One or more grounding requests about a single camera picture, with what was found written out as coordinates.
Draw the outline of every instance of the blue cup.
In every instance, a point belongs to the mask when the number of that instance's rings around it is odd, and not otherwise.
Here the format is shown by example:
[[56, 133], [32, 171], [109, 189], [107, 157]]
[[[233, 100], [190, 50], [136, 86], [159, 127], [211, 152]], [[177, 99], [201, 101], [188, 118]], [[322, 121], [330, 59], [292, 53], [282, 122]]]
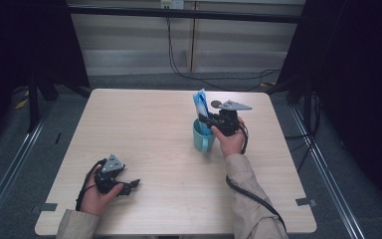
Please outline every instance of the blue cup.
[[216, 139], [214, 134], [203, 135], [201, 134], [200, 122], [195, 119], [193, 123], [193, 135], [194, 135], [194, 147], [199, 151], [207, 152], [212, 146]]

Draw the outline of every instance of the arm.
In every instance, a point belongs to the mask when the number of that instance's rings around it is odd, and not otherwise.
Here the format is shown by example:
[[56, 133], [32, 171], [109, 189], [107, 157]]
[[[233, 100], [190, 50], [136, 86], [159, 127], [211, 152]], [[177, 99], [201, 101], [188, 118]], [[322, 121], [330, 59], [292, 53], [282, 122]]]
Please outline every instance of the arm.
[[94, 175], [97, 166], [89, 178], [80, 211], [67, 209], [61, 220], [57, 239], [93, 238], [98, 220], [107, 211], [109, 203], [118, 195], [123, 184], [116, 185], [108, 194], [101, 194], [96, 188]]
[[[226, 169], [231, 181], [272, 205], [257, 183], [249, 160], [241, 154], [245, 139], [241, 130], [238, 130], [234, 135], [224, 136], [215, 126], [212, 126], [212, 132], [220, 141]], [[235, 238], [287, 238], [285, 229], [276, 215], [258, 202], [235, 192], [232, 207], [234, 211]]]
[[61, 220], [57, 239], [93, 238], [99, 217], [67, 209]]

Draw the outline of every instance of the black curtain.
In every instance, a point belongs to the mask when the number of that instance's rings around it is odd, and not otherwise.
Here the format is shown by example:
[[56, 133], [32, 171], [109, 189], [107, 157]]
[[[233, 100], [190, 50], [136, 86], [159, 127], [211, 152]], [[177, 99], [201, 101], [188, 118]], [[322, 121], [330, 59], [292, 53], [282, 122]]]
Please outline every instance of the black curtain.
[[307, 0], [278, 80], [316, 91], [342, 142], [382, 191], [382, 1]]
[[65, 0], [0, 1], [0, 118], [32, 73], [50, 84], [89, 86], [66, 6]]

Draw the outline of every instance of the gray carpet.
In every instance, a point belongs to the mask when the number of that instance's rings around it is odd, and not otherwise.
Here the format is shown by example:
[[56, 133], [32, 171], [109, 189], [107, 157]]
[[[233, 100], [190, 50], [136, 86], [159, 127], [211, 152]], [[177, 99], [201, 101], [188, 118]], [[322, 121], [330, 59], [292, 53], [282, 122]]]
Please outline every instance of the gray carpet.
[[[204, 78], [232, 76], [242, 78], [257, 75], [254, 73], [222, 73], [199, 74], [198, 76]], [[278, 73], [274, 73], [264, 77], [263, 80], [264, 82], [274, 82], [277, 76]], [[257, 79], [210, 80], [210, 83], [221, 86], [224, 90], [248, 90], [257, 86], [259, 81]], [[204, 82], [183, 79], [174, 74], [90, 77], [90, 82], [93, 89], [197, 91], [205, 88], [207, 91], [220, 91], [219, 88]], [[34, 232], [39, 214], [32, 213], [31, 208], [45, 202], [87, 103], [87, 99], [77, 96], [70, 90], [63, 87], [58, 87], [58, 89], [61, 95], [53, 103], [50, 116], [46, 119], [39, 138], [0, 210], [0, 238], [41, 238]], [[265, 89], [256, 87], [251, 91], [261, 92], [263, 90]], [[282, 130], [284, 135], [299, 135], [300, 132], [285, 97], [286, 93], [277, 93], [271, 97]], [[0, 177], [5, 173], [8, 163], [24, 140], [27, 128], [27, 108], [22, 110], [10, 108], [0, 127]], [[321, 114], [316, 142], [320, 146], [349, 206], [359, 220], [365, 238], [382, 238], [382, 195], [358, 169], [350, 154], [342, 148], [339, 137], [325, 113]], [[289, 150], [292, 150], [291, 155], [295, 166], [298, 166], [307, 147], [304, 145], [295, 149], [303, 143], [302, 138], [288, 140], [287, 143]], [[350, 238], [315, 163], [309, 155], [299, 176], [307, 197], [314, 199], [318, 204], [312, 208], [317, 222], [317, 230], [308, 235], [290, 235], [290, 238]]]

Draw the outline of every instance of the hand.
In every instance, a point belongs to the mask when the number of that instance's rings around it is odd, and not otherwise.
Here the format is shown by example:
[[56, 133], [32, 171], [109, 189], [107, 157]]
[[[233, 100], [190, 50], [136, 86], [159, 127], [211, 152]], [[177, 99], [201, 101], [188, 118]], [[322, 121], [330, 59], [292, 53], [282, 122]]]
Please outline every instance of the hand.
[[[238, 120], [241, 124], [244, 124], [241, 118], [238, 118]], [[245, 136], [240, 128], [235, 134], [231, 136], [224, 136], [214, 125], [211, 127], [211, 130], [216, 138], [220, 141], [220, 148], [225, 158], [235, 153], [241, 153], [245, 141]]]
[[98, 165], [95, 170], [93, 170], [92, 175], [89, 178], [86, 188], [89, 188], [83, 198], [82, 207], [80, 211], [92, 214], [98, 217], [104, 215], [107, 211], [109, 203], [118, 195], [123, 187], [123, 184], [117, 184], [108, 194], [101, 194], [95, 182], [95, 174], [101, 165]]

